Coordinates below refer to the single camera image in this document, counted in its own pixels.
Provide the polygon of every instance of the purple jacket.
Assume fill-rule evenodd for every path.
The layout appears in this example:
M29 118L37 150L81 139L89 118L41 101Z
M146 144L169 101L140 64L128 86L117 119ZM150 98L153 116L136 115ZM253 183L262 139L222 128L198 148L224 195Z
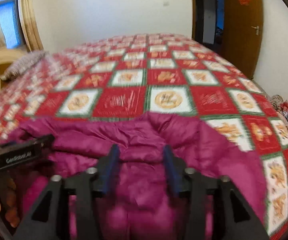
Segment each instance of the purple jacket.
M25 141L48 133L55 136L52 168L14 171L21 214L30 208L53 174L69 177L94 165L112 144L121 150L120 180L112 197L97 199L101 231L106 240L177 239L183 230L187 203L167 194L162 149L171 145L176 156L203 175L228 175L263 222L266 180L259 155L241 152L194 117L146 113L125 122L63 122L38 119L22 123L9 135ZM71 235L76 236L74 199L71 199ZM212 234L212 209L207 206L207 228Z

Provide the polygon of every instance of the bedspread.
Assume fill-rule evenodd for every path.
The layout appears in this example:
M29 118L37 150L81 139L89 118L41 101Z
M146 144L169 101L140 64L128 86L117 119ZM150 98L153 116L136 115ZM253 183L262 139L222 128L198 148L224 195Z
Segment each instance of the bedspread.
M198 116L262 158L265 227L288 227L288 132L261 90L231 63L185 36L139 34L47 56L0 93L0 139L20 122L127 120L146 111Z

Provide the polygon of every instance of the wall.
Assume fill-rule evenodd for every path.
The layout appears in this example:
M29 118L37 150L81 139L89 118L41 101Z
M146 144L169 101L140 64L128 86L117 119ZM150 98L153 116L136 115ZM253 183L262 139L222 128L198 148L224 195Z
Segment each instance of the wall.
M203 42L214 44L216 29L216 0L204 0Z
M33 0L33 8L43 46L51 52L121 34L191 37L191 0Z
M254 80L270 96L288 100L288 8L282 0L263 3L263 39Z

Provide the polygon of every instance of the metal bolt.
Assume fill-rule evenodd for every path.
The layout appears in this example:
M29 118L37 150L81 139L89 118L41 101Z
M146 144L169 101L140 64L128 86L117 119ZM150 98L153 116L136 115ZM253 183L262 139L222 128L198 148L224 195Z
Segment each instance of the metal bolt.
M59 182L62 179L61 175L53 175L51 181Z
M227 175L224 175L224 176L221 176L221 181L222 181L222 182L230 182L231 179L230 179L230 177L228 177Z
M196 170L194 168L186 168L185 169L185 173L189 174L189 175L194 174L195 172L196 172Z
M86 170L86 173L87 173L87 174L95 174L95 173L97 173L97 168L95 168L95 167L90 167L90 168L88 168L88 169Z

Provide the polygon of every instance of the brown door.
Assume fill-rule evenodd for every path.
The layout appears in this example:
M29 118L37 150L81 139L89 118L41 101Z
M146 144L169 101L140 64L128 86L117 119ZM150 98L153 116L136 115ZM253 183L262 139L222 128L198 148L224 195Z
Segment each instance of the brown door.
M262 0L225 0L221 55L253 78L263 28Z

